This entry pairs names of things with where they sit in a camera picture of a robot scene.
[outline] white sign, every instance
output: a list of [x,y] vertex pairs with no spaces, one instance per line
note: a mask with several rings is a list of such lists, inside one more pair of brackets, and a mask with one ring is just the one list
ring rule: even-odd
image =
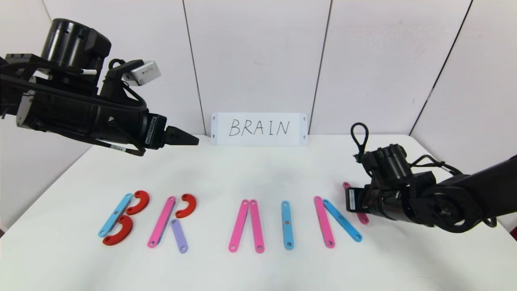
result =
[[306,146],[303,113],[219,112],[211,117],[211,143],[218,146]]

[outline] red semicircle piece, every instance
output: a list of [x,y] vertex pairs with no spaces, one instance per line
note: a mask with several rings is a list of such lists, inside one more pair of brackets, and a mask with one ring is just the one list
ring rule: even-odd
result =
[[145,191],[138,190],[134,193],[134,197],[140,199],[137,205],[128,207],[126,210],[127,215],[134,215],[144,210],[144,208],[149,204],[149,194]]
[[122,229],[118,233],[116,233],[112,236],[105,237],[102,240],[103,244],[105,244],[105,245],[118,244],[119,242],[123,241],[129,235],[131,230],[133,229],[133,220],[131,219],[131,217],[129,217],[127,215],[121,215],[117,221],[118,221],[118,223],[122,224]]
[[181,199],[183,201],[188,202],[189,205],[185,209],[183,209],[183,210],[176,211],[176,217],[177,218],[185,218],[185,217],[189,216],[192,212],[194,212],[194,209],[195,209],[195,207],[197,205],[195,197],[193,195],[183,194],[181,196]]

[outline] table surface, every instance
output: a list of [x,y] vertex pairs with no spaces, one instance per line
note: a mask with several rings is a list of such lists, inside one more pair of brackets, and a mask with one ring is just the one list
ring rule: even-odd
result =
[[[144,157],[92,147],[0,240],[1,290],[515,290],[517,242],[501,226],[464,234],[346,212],[342,183],[369,182],[350,136],[310,136],[299,148],[197,147],[149,150]],[[413,161],[427,151],[403,135],[370,136],[367,150],[399,143]],[[433,169],[438,181],[449,174]],[[106,246],[97,232],[128,192],[151,201],[134,228]],[[167,226],[147,241],[167,197],[197,198],[181,225],[178,251]],[[329,199],[361,232],[355,242],[329,216],[336,247],[324,246],[313,197]],[[242,199],[256,199],[265,252],[253,247],[247,218],[239,250],[227,249]],[[295,248],[282,243],[280,203],[291,203]],[[176,203],[174,211],[186,202]]]

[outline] black robotic arm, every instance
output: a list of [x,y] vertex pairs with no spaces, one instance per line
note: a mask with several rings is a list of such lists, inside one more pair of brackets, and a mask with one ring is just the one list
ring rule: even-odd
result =
[[[0,112],[16,115],[17,126],[54,132],[78,141],[142,156],[165,144],[197,145],[199,139],[165,126],[130,86],[142,86],[161,73],[155,62],[114,59],[97,95],[97,82],[110,41],[77,22],[54,19],[41,57],[0,57]],[[33,76],[40,71],[47,79]],[[109,142],[132,144],[127,149]]]
[[[367,133],[363,144],[354,135],[358,125]],[[495,227],[497,216],[517,212],[517,156],[466,175],[429,155],[409,164],[404,148],[398,144],[364,152],[368,129],[362,123],[354,124],[351,134],[359,148],[356,161],[363,165],[372,182],[364,188],[347,189],[349,212],[436,225],[450,232],[465,232],[482,221]],[[425,158],[431,163],[419,164]],[[412,173],[412,167],[441,167],[453,177],[436,183],[432,172]]]

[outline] cable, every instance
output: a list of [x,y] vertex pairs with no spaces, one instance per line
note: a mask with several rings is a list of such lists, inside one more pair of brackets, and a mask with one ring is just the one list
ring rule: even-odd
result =
[[[425,158],[428,158],[432,161],[432,163],[429,163],[429,164],[423,164],[423,165],[417,165],[417,163],[419,163],[420,161],[422,161],[423,159]],[[453,176],[456,176],[456,175],[461,175],[463,173],[461,173],[460,170],[450,166],[450,165],[447,165],[445,162],[439,162],[437,161],[435,158],[433,158],[432,156],[430,155],[423,155],[421,157],[419,157],[418,159],[416,159],[416,161],[412,162],[411,164],[409,164],[410,167],[416,167],[416,168],[422,168],[422,167],[438,167],[438,168],[442,168],[446,171],[448,171],[449,173],[451,173]]]
[[[144,101],[144,99],[131,89],[129,89],[128,91],[138,101],[140,101],[141,104],[139,106],[123,105],[123,104],[114,103],[114,102],[110,102],[110,101],[106,101],[106,100],[102,100],[102,99],[95,99],[95,98],[92,98],[89,96],[83,96],[80,94],[63,91],[60,89],[44,86],[44,85],[37,84],[37,83],[32,83],[32,82],[29,82],[26,80],[18,79],[18,78],[3,75],[3,74],[0,75],[0,82],[2,84],[11,85],[11,86],[14,86],[17,88],[34,90],[36,92],[55,95],[57,97],[72,100],[72,101],[77,101],[77,102],[81,102],[81,103],[86,103],[86,104],[90,104],[90,105],[101,106],[101,107],[111,108],[111,109],[116,109],[116,110],[121,110],[121,111],[139,112],[139,111],[143,111],[143,110],[147,109],[147,103]],[[128,86],[125,86],[125,85],[123,85],[123,87],[126,90],[129,88]]]
[[121,60],[121,59],[112,59],[110,61],[110,63],[108,64],[108,68],[111,70],[113,69],[113,65],[114,64],[119,64],[119,65],[123,65],[125,64],[126,62],[124,60]]
[[[357,141],[357,138],[355,137],[355,134],[354,134],[354,128],[358,125],[362,126],[362,128],[364,128],[364,131],[366,132],[364,134],[364,141],[362,142],[362,144],[360,144],[359,141]],[[364,150],[366,148],[366,143],[368,141],[368,136],[369,136],[368,127],[364,123],[356,122],[350,128],[350,134],[352,135],[352,139],[354,140],[355,144],[357,145],[357,149],[359,150],[359,153],[355,154],[354,157],[356,158],[356,162],[361,163],[362,155],[364,155]],[[372,177],[372,174],[370,172],[366,172],[366,173],[368,174],[368,176],[370,176],[370,178]]]

